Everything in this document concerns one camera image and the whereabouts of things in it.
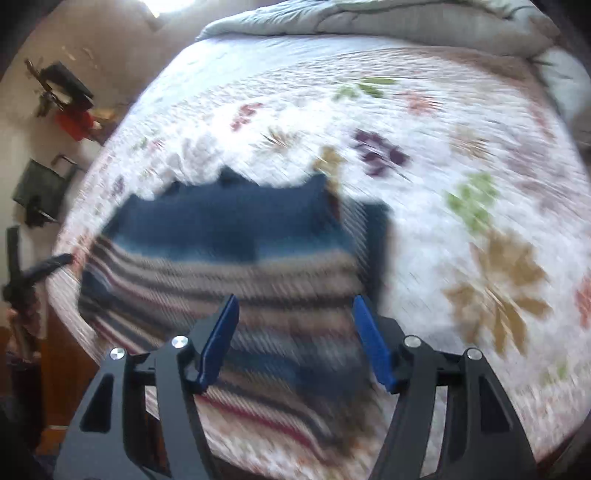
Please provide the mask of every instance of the folded blanket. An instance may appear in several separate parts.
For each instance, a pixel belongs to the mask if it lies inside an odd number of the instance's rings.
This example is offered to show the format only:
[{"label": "folded blanket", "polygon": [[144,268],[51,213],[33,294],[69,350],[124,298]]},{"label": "folded blanket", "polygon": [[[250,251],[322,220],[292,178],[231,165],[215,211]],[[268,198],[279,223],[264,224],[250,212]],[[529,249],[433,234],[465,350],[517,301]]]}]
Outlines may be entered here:
[{"label": "folded blanket", "polygon": [[198,40],[250,35],[354,34],[474,48],[531,62],[580,148],[591,143],[591,78],[530,0],[287,0],[207,25]]},{"label": "folded blanket", "polygon": [[225,168],[212,184],[131,196],[90,250],[80,314],[142,352],[235,294],[239,325],[205,401],[323,456],[360,423],[368,369],[350,308],[377,291],[386,225],[382,205],[353,200],[338,222],[325,184],[275,189]]}]

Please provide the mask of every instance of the metal screw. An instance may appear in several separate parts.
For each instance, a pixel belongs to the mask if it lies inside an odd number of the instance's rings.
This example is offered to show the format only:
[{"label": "metal screw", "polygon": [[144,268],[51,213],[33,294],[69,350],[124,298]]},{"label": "metal screw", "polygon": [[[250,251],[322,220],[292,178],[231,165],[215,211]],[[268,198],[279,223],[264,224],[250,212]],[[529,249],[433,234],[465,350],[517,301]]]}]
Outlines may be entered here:
[{"label": "metal screw", "polygon": [[125,356],[125,348],[113,348],[109,355],[113,360],[121,360]]},{"label": "metal screw", "polygon": [[467,355],[470,360],[480,360],[482,358],[482,352],[478,348],[470,348]]},{"label": "metal screw", "polygon": [[404,339],[404,345],[409,348],[420,347],[421,343],[421,339],[419,337],[415,337],[414,335],[409,335]]},{"label": "metal screw", "polygon": [[188,342],[189,339],[187,337],[184,335],[179,335],[173,338],[172,344],[175,348],[183,348],[188,344]]}]

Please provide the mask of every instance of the red object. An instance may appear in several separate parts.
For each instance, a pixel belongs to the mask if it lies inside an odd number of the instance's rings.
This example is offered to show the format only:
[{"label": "red object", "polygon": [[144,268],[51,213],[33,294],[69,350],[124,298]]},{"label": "red object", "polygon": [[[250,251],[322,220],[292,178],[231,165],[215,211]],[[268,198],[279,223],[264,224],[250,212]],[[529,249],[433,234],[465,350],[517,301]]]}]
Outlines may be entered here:
[{"label": "red object", "polygon": [[63,112],[56,113],[56,122],[62,130],[79,142],[88,137],[95,121],[87,111],[68,106]]}]

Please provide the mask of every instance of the blue gripper pad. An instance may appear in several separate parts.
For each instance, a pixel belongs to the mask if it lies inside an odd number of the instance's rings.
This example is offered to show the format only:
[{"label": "blue gripper pad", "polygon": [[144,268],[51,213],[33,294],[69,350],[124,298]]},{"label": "blue gripper pad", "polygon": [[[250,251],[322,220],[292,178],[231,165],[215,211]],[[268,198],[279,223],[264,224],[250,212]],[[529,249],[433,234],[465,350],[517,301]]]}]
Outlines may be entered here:
[{"label": "blue gripper pad", "polygon": [[223,359],[230,348],[230,342],[240,317],[238,299],[232,295],[216,315],[218,317],[217,323],[201,354],[199,377],[197,379],[204,392],[209,385],[217,380]]},{"label": "blue gripper pad", "polygon": [[363,350],[378,382],[386,390],[393,392],[397,381],[392,369],[397,360],[398,346],[404,341],[404,332],[396,320],[374,315],[369,307],[369,300],[361,295],[353,301],[353,318]]}]

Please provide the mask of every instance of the white bedspread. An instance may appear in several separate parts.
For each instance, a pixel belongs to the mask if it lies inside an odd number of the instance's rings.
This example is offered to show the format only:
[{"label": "white bedspread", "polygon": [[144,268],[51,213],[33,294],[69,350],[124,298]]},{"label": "white bedspread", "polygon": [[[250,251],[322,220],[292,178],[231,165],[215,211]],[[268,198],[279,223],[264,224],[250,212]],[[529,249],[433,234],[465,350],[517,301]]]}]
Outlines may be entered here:
[{"label": "white bedspread", "polygon": [[[268,142],[271,132],[284,145]],[[370,163],[360,139],[378,154]],[[108,345],[77,312],[78,278],[93,235],[131,193],[151,198],[173,180],[211,181],[222,164],[264,183],[298,182],[324,146],[343,158],[341,193],[391,207],[381,313],[453,352],[480,322],[472,339],[536,458],[550,453],[591,406],[591,196],[564,124],[516,59],[336,35],[218,37],[189,47],[84,180],[55,247],[76,256],[48,282],[57,314],[93,358],[103,357]],[[394,404],[376,392],[367,437],[334,465],[199,408],[215,455],[265,475],[320,479],[368,476]],[[438,395],[425,473],[437,465],[444,411]]]}]

